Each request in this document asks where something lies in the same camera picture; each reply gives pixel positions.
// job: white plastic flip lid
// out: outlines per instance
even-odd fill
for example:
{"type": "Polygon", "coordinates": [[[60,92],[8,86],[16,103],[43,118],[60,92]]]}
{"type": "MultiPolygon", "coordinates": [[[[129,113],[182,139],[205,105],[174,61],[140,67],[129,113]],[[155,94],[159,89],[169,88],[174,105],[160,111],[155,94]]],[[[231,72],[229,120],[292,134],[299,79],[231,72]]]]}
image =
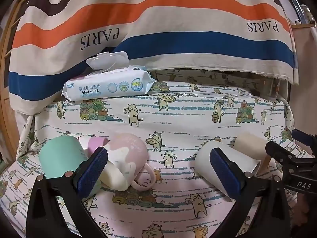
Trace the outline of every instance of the white plastic flip lid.
{"type": "Polygon", "coordinates": [[[86,63],[93,70],[114,70],[129,66],[128,54],[124,51],[109,53],[104,52],[97,54],[96,57],[88,58],[86,63]]]}

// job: orange stripe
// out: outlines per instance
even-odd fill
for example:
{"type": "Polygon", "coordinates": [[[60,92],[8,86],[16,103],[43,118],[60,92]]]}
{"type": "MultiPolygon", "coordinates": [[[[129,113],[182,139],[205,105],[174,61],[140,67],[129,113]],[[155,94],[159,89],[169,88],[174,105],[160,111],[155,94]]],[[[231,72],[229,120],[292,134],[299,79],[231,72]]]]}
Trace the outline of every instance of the orange stripe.
{"type": "Polygon", "coordinates": [[[274,19],[289,32],[286,19],[280,16],[273,6],[266,3],[248,6],[235,0],[145,0],[138,4],[87,5],[51,30],[43,30],[33,23],[26,23],[21,27],[21,30],[16,32],[12,48],[28,44],[44,49],[50,48],[63,39],[76,34],[105,26],[134,22],[147,8],[155,6],[217,9],[233,13],[246,20],[274,19]]]}

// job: blue gripper pad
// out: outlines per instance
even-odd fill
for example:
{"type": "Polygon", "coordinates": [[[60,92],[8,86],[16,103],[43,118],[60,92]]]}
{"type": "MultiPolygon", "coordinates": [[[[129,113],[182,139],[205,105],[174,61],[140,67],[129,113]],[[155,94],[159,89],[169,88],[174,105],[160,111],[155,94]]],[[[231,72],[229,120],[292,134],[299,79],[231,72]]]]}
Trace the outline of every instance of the blue gripper pad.
{"type": "Polygon", "coordinates": [[[291,132],[292,138],[310,147],[313,145],[313,137],[298,129],[294,129],[291,132]]]}
{"type": "Polygon", "coordinates": [[[215,170],[228,196],[232,199],[236,199],[241,192],[240,182],[231,171],[228,163],[217,152],[217,149],[213,149],[210,152],[210,164],[215,170]]]}
{"type": "Polygon", "coordinates": [[[105,148],[102,148],[97,155],[93,154],[91,157],[93,156],[93,160],[77,182],[77,194],[81,199],[89,196],[108,162],[108,152],[105,148]]]}

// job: metal bolt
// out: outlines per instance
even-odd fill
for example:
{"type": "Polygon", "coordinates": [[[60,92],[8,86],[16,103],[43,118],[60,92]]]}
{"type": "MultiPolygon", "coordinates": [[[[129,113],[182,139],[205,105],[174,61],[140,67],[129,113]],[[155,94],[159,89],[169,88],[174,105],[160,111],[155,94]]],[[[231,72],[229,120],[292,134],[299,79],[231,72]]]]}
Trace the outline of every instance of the metal bolt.
{"type": "Polygon", "coordinates": [[[247,178],[251,178],[251,177],[253,176],[253,174],[250,173],[250,172],[245,172],[244,175],[245,175],[245,177],[247,177],[247,178]]]}
{"type": "Polygon", "coordinates": [[[280,182],[281,181],[281,178],[279,177],[279,176],[274,176],[274,181],[276,181],[276,182],[280,182]]]}
{"type": "Polygon", "coordinates": [[[64,175],[66,177],[71,177],[73,175],[73,171],[67,171],[64,175]]]}
{"type": "Polygon", "coordinates": [[[37,178],[36,178],[38,181],[41,181],[42,179],[43,179],[43,175],[39,175],[39,176],[37,176],[37,178]]]}

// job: pink cup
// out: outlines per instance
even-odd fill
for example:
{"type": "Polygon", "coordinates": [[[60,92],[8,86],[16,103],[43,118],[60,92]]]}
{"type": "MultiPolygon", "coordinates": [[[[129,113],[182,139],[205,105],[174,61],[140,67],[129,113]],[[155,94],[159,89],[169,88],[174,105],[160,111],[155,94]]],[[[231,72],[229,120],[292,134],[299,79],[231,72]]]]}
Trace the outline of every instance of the pink cup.
{"type": "Polygon", "coordinates": [[[124,191],[131,185],[138,191],[145,191],[155,184],[155,172],[147,163],[147,148],[139,137],[121,133],[103,147],[108,151],[108,162],[100,180],[108,187],[124,191]],[[134,180],[142,168],[150,174],[151,182],[148,186],[139,185],[134,180]]]}
{"type": "Polygon", "coordinates": [[[91,137],[88,141],[88,157],[90,157],[98,147],[103,147],[108,142],[109,140],[106,137],[91,137]]]}

